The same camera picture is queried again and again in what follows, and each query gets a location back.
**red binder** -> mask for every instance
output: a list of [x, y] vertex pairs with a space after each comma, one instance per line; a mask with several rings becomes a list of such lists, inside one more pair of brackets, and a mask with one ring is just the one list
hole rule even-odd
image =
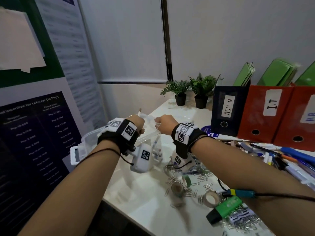
[[293, 87], [251, 85], [238, 138], [271, 143]]
[[274, 144], [315, 151], [315, 87], [296, 86]]

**green fern plant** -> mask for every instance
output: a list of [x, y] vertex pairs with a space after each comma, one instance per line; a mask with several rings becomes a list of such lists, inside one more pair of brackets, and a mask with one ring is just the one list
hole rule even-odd
[[211, 75], [202, 77], [201, 73], [199, 73], [195, 79], [191, 77], [189, 77], [189, 79], [190, 86], [197, 96], [207, 97], [213, 95], [213, 89], [217, 83], [217, 79], [215, 77]]
[[190, 82], [183, 81], [167, 81], [166, 87], [162, 89], [160, 95], [165, 96], [167, 92], [173, 92], [175, 95], [184, 94], [190, 86]]

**wristband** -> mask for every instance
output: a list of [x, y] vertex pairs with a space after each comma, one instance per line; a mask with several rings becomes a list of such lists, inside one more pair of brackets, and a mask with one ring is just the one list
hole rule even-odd
[[125, 154], [127, 150], [134, 151], [139, 136], [136, 130], [136, 125], [130, 120], [115, 118], [109, 121], [101, 131], [97, 144], [103, 140], [109, 140], [119, 147], [122, 154]]
[[207, 134], [204, 131], [201, 131], [198, 126], [193, 123], [183, 122], [176, 125], [172, 131], [172, 139], [176, 146], [176, 154], [180, 158], [187, 159], [187, 153], [190, 152], [191, 147], [202, 135], [207, 137]]

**black plant pot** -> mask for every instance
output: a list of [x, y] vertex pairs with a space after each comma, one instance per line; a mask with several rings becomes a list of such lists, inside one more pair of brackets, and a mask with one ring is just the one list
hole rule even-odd
[[184, 106], [186, 103], [186, 94], [180, 93], [179, 95], [175, 95], [175, 99], [178, 106]]
[[195, 96], [196, 108], [205, 108], [207, 105], [207, 96]]

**person's left hand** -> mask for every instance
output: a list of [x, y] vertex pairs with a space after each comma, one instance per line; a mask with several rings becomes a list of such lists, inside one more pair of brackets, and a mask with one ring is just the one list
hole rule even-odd
[[137, 126], [137, 131], [140, 134], [144, 134], [144, 128], [143, 128], [144, 119], [143, 118], [139, 117], [138, 115], [131, 115], [126, 119], [132, 121], [132, 123]]

